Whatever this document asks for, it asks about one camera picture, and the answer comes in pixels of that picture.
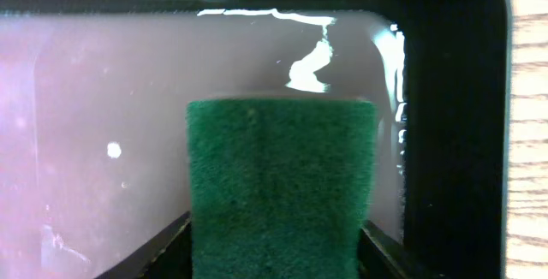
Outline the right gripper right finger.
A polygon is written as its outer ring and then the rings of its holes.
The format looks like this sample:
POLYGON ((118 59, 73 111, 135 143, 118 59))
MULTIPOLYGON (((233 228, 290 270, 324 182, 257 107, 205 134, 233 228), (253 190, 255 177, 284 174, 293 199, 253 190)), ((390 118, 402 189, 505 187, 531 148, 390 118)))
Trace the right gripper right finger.
POLYGON ((360 230, 357 257, 360 279, 411 278, 403 246, 371 221, 360 230))

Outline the green scrub sponge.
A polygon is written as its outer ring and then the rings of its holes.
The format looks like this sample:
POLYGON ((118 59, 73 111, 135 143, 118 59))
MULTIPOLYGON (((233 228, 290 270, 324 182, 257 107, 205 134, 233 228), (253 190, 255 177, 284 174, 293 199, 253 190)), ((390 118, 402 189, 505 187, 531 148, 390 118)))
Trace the green scrub sponge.
POLYGON ((357 277, 373 104, 212 99, 187 124, 194 277, 357 277))

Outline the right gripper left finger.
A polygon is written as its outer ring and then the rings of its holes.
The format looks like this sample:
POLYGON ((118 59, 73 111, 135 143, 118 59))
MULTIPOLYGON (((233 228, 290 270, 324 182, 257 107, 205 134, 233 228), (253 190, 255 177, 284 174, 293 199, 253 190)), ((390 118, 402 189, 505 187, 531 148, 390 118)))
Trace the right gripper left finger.
POLYGON ((191 279, 191 212, 187 211, 97 279, 191 279))

